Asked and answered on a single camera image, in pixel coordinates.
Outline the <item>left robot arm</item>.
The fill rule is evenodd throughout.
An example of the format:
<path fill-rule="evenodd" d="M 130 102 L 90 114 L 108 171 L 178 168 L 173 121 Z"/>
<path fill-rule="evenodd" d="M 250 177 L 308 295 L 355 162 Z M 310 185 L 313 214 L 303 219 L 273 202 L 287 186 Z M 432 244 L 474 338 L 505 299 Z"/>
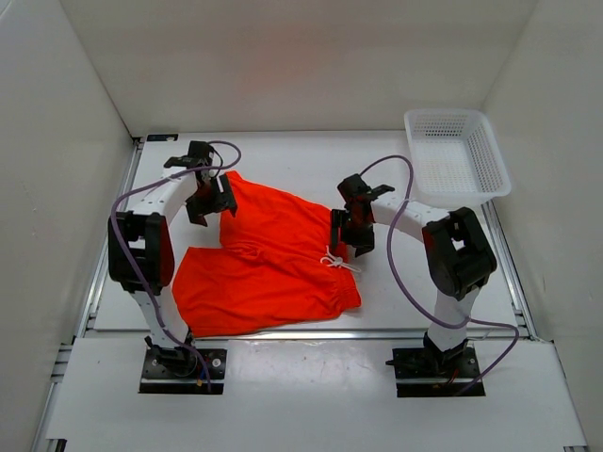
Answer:
<path fill-rule="evenodd" d="M 192 224 L 208 215 L 236 214 L 227 167 L 212 141 L 190 155 L 169 158 L 158 181 L 121 195 L 107 224 L 108 271 L 137 303 L 150 330 L 146 338 L 157 361 L 176 377 L 210 381 L 207 360 L 192 344 L 190 326 L 179 314 L 171 290 L 175 257 L 170 226 L 185 208 Z"/>

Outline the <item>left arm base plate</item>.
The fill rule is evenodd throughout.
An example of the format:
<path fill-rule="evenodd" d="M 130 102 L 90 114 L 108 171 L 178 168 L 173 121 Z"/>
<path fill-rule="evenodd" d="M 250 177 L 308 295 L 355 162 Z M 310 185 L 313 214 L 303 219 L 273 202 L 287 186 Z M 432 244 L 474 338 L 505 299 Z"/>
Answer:
<path fill-rule="evenodd" d="M 140 372 L 139 393 L 145 395 L 221 396 L 227 367 L 226 348 L 148 347 Z"/>

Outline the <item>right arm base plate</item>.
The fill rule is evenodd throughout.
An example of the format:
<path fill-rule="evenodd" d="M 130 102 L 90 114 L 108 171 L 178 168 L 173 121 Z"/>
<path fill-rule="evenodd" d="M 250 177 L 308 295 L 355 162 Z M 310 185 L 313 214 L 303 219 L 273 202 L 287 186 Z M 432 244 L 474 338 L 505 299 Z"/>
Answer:
<path fill-rule="evenodd" d="M 445 363 L 426 347 L 393 348 L 385 364 L 394 369 L 398 398 L 486 396 L 473 347 Z"/>

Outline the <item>orange shorts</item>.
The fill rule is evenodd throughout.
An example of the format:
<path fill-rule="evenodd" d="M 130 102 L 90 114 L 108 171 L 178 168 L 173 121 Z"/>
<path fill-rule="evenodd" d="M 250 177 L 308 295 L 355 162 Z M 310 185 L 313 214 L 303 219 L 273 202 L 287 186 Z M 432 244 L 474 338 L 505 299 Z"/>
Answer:
<path fill-rule="evenodd" d="M 188 248 L 171 286 L 194 336 L 331 320 L 361 306 L 351 270 L 326 261 L 327 207 L 226 175 L 237 211 L 220 216 L 220 247 Z"/>

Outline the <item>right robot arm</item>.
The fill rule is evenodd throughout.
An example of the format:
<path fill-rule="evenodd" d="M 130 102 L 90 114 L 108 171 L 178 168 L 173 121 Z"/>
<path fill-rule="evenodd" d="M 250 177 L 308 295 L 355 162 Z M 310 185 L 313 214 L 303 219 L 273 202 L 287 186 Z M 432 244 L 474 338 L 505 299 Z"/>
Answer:
<path fill-rule="evenodd" d="M 388 237 L 399 231 L 423 244 L 428 270 L 437 289 L 431 325 L 423 339 L 423 364 L 434 376 L 452 370 L 466 348 L 466 326 L 475 299 L 497 261 L 475 212 L 467 207 L 429 218 L 431 208 L 403 199 L 388 185 L 371 187 L 357 175 L 337 186 L 344 207 L 331 211 L 331 244 L 352 249 L 355 257 L 375 248 L 373 226 L 384 225 Z"/>

